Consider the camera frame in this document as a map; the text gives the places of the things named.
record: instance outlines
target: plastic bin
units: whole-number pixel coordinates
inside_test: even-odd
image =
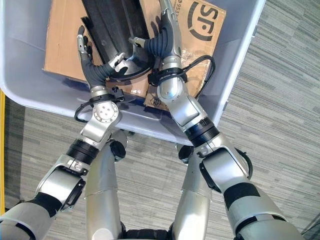
[[[199,98],[217,125],[233,88],[265,0],[209,0],[227,11],[214,51],[216,70]],[[42,70],[50,0],[0,0],[0,87],[13,101],[73,117],[90,98],[65,78]],[[190,145],[174,121],[161,111],[128,103],[117,127]]]

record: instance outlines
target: yellow stripe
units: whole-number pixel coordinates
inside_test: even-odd
[[[0,90],[0,215],[5,213],[5,102]]]

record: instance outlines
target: printed logo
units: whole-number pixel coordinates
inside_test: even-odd
[[[160,99],[159,99],[159,98],[154,97],[154,98],[152,98],[152,99],[151,99],[151,104],[152,104],[153,106],[158,107],[158,106],[160,106],[161,101],[160,101]]]
[[[199,2],[194,1],[190,7],[189,13],[188,13],[188,29],[190,33],[195,36],[197,39],[202,41],[211,41],[213,37],[213,31],[214,31],[214,25],[215,23],[212,21],[217,18],[218,16],[218,10],[213,7],[208,7],[204,4],[202,4],[200,8],[200,14],[201,16],[198,16],[197,19],[193,20],[194,12],[196,9],[199,9]],[[202,24],[202,30],[201,32],[197,32],[193,25],[193,21],[198,21]]]

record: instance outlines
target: floor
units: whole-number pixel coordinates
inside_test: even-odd
[[[11,208],[33,196],[83,124],[6,103],[5,200]],[[319,221],[319,0],[267,0],[218,128],[248,153],[252,181],[300,232]],[[116,164],[121,220],[127,229],[168,229],[185,171],[173,143],[130,136],[126,158]],[[222,195],[212,196],[206,239],[231,240]],[[46,240],[85,239],[85,222],[81,198],[73,211],[57,217]],[[308,239],[319,239],[319,234]]]

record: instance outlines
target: brown cardboard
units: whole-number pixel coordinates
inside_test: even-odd
[[[203,0],[171,0],[177,14],[182,40],[182,66],[186,67],[202,55],[212,56],[216,47],[226,11]],[[150,38],[154,36],[156,18],[160,18],[158,0],[140,0]],[[196,96],[204,84],[209,68],[209,60],[203,61],[187,72],[186,83],[189,94]],[[157,98],[156,87],[149,86],[144,104],[162,110],[167,107]]]
[[[85,81],[77,48],[77,33],[81,18],[87,16],[82,0],[52,0],[46,36],[43,70],[64,75],[69,79]],[[92,42],[88,32],[84,33]],[[102,64],[94,44],[92,58],[96,65]],[[147,75],[126,82],[107,82],[107,86],[119,86],[124,92],[145,97],[148,90]]]

